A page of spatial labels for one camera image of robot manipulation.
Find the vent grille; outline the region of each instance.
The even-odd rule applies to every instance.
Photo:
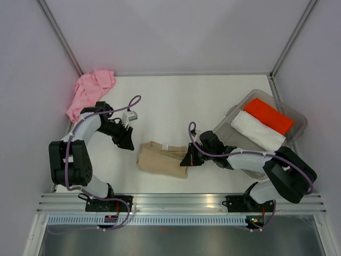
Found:
[[[105,215],[50,215],[50,225],[112,225],[105,222]],[[119,217],[116,224],[124,221]],[[192,215],[130,215],[127,225],[133,226],[246,226],[246,216],[192,216]]]

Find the white label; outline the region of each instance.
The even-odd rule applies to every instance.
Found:
[[[162,144],[162,150],[168,150],[169,144]]]

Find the white towel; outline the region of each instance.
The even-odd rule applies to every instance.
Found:
[[[240,111],[231,126],[267,151],[279,149],[286,137],[245,111]]]

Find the pink cloth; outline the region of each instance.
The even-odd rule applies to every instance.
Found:
[[[66,114],[73,123],[79,120],[83,108],[93,107],[96,102],[116,84],[113,71],[95,70],[81,76],[75,87],[76,95]]]

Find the folded cloth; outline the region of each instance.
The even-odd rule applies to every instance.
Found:
[[[294,124],[289,117],[279,113],[259,98],[253,99],[246,105],[244,111],[282,135],[285,135]]]
[[[267,151],[279,149],[286,139],[282,134],[262,124],[245,111],[238,113],[231,126]]]
[[[79,120],[83,108],[93,107],[116,84],[113,71],[95,70],[81,76],[75,87],[76,95],[66,114],[73,123]]]
[[[138,165],[141,169],[155,173],[187,178],[187,167],[180,166],[180,162],[187,153],[187,147],[163,147],[154,141],[141,145]]]

